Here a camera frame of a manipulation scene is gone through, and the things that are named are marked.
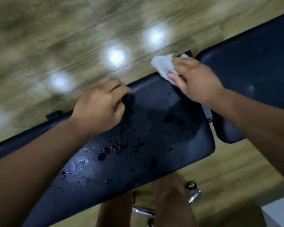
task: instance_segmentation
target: white cloth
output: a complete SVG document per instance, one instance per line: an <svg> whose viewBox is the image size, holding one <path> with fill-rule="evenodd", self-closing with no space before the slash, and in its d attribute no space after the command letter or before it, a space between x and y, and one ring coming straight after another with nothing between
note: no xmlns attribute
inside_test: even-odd
<svg viewBox="0 0 284 227"><path fill-rule="evenodd" d="M188 55L183 53L181 57L188 57ZM172 60L173 60L173 54L169 54L167 56L155 56L151 61L151 65L155 69L157 69L160 76L162 76L164 79L175 85L175 83L167 77L167 75L170 73L175 73L178 75L178 73L174 69Z"/></svg>

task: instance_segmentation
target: bare leg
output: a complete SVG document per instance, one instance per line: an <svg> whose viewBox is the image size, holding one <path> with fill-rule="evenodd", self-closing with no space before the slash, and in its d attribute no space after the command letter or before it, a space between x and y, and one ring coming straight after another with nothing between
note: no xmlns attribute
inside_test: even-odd
<svg viewBox="0 0 284 227"><path fill-rule="evenodd" d="M153 182L156 199L154 227L198 227L183 183L176 172Z"/></svg>
<svg viewBox="0 0 284 227"><path fill-rule="evenodd" d="M133 193L131 191L103 202L96 227L130 227L132 208Z"/></svg>

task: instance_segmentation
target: rolling stool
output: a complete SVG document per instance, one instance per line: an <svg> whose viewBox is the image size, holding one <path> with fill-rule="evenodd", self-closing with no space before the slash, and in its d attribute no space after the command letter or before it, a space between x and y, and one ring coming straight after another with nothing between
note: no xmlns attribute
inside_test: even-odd
<svg viewBox="0 0 284 227"><path fill-rule="evenodd" d="M188 182L186 184L186 188L192 191L191 197L188 200L188 203L191 204L201 194L201 190L198 189L197 184L194 182ZM155 210L135 205L136 203L135 192L133 192L133 201L134 201L133 212L150 217L150 219L148 220L148 227L153 227L154 226L153 218L155 217Z"/></svg>

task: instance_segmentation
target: hand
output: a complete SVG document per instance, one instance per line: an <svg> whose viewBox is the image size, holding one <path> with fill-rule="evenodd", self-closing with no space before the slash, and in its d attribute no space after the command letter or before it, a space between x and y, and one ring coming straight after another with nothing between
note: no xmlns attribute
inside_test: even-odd
<svg viewBox="0 0 284 227"><path fill-rule="evenodd" d="M108 131L121 121L125 110L121 99L130 92L120 80L104 78L83 92L69 120L91 136Z"/></svg>
<svg viewBox="0 0 284 227"><path fill-rule="evenodd" d="M191 100L208 105L223 86L212 70L194 58L173 59L177 74L169 74L168 78L176 83L180 90Z"/></svg>

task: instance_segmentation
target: black leather surface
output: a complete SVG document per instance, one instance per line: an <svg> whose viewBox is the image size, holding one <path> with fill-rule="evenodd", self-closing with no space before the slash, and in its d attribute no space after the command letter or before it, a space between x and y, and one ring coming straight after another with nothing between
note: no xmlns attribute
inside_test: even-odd
<svg viewBox="0 0 284 227"><path fill-rule="evenodd" d="M130 87L133 93L126 99L121 123L96 136L65 165L24 227L48 226L214 152L214 139L200 104L156 73ZM60 115L0 143L0 158L70 115ZM107 147L110 153L104 155ZM97 160L99 154L105 157L103 161Z"/></svg>
<svg viewBox="0 0 284 227"><path fill-rule="evenodd" d="M284 109L284 15L214 45L196 58L212 68L224 87ZM213 124L224 142L244 139L216 113Z"/></svg>

